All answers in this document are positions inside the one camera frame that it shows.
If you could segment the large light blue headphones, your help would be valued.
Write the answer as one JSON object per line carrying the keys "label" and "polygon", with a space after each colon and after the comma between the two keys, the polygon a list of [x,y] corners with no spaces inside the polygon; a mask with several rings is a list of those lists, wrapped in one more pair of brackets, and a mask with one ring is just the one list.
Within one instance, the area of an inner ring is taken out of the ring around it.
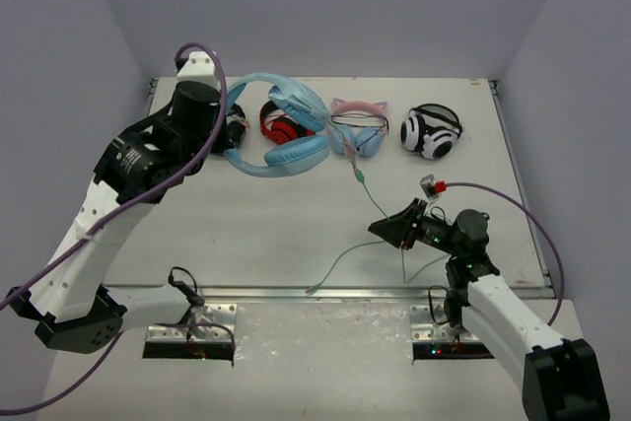
{"label": "large light blue headphones", "polygon": [[254,82],[271,86],[268,101],[259,111],[259,129],[275,148],[264,155],[263,166],[246,161],[238,148],[227,148],[223,156],[228,163],[246,175],[261,178],[300,175],[322,163],[329,155],[329,145],[320,132],[326,128],[330,112],[317,93],[289,77],[252,73],[229,87],[227,109]]}

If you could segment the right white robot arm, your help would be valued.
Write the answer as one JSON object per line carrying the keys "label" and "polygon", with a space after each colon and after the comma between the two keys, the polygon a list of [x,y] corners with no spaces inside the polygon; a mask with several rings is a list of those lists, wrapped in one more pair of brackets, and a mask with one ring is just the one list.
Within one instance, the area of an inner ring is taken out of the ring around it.
{"label": "right white robot arm", "polygon": [[486,251],[488,215],[465,209],[447,223],[426,206],[414,199],[368,230],[397,248],[422,243],[449,255],[448,323],[476,336],[500,363],[520,391],[527,419],[609,419],[596,352],[586,340],[556,331],[512,291]]}

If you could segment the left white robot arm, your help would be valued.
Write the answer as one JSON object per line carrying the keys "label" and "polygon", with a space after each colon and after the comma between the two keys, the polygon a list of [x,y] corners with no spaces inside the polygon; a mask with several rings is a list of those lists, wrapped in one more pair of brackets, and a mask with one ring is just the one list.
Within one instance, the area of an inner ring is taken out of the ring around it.
{"label": "left white robot arm", "polygon": [[167,105],[109,142],[45,275],[8,294],[12,310],[35,321],[46,348],[91,354],[125,330],[187,324],[203,308],[197,291],[174,277],[140,290],[109,288],[105,277],[167,191],[201,169],[207,140],[222,127],[220,99],[219,86],[180,81]]}

